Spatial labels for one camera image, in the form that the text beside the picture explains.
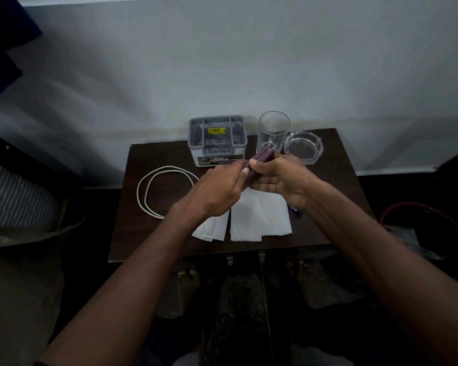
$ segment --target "blue cloth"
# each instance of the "blue cloth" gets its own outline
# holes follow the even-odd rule
[[[0,93],[22,75],[5,50],[41,35],[42,31],[17,0],[0,0]]]

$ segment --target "table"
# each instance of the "table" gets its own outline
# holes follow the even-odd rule
[[[312,132],[322,138],[324,152],[315,164],[307,167],[319,178],[332,184],[348,196],[366,213],[373,216],[337,130],[328,128],[312,130]],[[255,151],[256,136],[248,136],[246,158],[250,158]],[[161,221],[141,210],[136,200],[136,188],[144,175],[165,165],[181,167],[193,172],[198,177],[208,170],[208,167],[199,168],[195,166],[187,141],[131,145],[110,246],[109,262],[121,262],[129,257]],[[143,182],[144,190],[146,190],[146,185],[147,182],[146,184]],[[191,184],[186,176],[180,173],[159,175],[153,180],[149,188],[148,205],[154,211],[166,215],[171,205],[185,195],[190,187]],[[290,235],[263,236],[263,240],[258,242],[231,241],[229,233],[231,220],[229,220],[224,241],[208,242],[190,237],[182,256],[329,243],[329,240],[306,215],[298,217],[293,211],[289,211],[289,213],[293,230]]]

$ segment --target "white napkin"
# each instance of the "white napkin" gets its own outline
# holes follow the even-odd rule
[[[246,189],[231,208],[231,240],[261,241],[292,233],[287,203],[279,194]]]
[[[229,211],[220,217],[210,217],[197,227],[192,236],[205,241],[212,241],[214,239],[224,241],[228,219]]]

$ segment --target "coiled white cord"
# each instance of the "coiled white cord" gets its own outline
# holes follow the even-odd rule
[[[174,169],[168,169],[166,171],[161,171],[161,172],[158,172],[158,173],[155,173],[156,171],[159,171],[160,169],[165,169],[165,168],[174,168]],[[151,208],[149,208],[149,205],[147,205],[147,191],[149,190],[149,186],[151,185],[151,182],[153,181],[153,179],[160,175],[161,173],[167,173],[167,172],[178,172],[178,173],[183,173],[185,176],[187,176],[190,180],[190,182],[192,183],[192,186],[194,185],[193,183],[193,180],[190,178],[190,175],[194,176],[197,180],[199,179],[197,176],[195,176],[192,172],[189,172],[187,171],[186,169],[183,169],[183,168],[180,168],[180,167],[175,167],[173,165],[166,165],[164,167],[160,167],[160,168],[157,168],[155,169],[154,171],[151,171],[149,172],[146,176],[144,176],[143,178],[140,179],[139,183],[138,183],[138,187],[137,187],[137,190],[136,190],[136,197],[137,197],[137,200],[138,200],[138,204],[140,206],[140,208],[142,210],[144,210],[148,215],[150,216],[153,216],[154,218],[159,218],[160,220],[164,219],[165,217],[162,216],[161,214],[159,213],[156,213],[155,211],[153,211]],[[139,199],[139,188],[140,188],[140,184],[144,181],[144,179],[146,177],[149,177],[150,175],[152,175],[153,173],[155,173],[153,175],[153,177],[151,177],[151,179],[149,180],[149,182],[147,183],[147,188],[146,188],[146,192],[144,193],[144,205],[146,208],[144,208],[142,206],[142,204],[140,203],[140,199]]]

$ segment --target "bare foot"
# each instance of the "bare foot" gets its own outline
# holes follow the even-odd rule
[[[190,275],[186,271],[178,272],[178,301],[180,302],[180,316],[187,310],[193,295],[200,287],[200,275],[195,270],[190,270]]]
[[[312,285],[312,281],[315,279],[312,272],[303,261],[298,263],[298,271],[295,271],[292,262],[287,263],[287,268],[290,269],[291,275],[299,282],[302,295],[304,296],[307,305],[312,307],[312,297],[309,290]]]

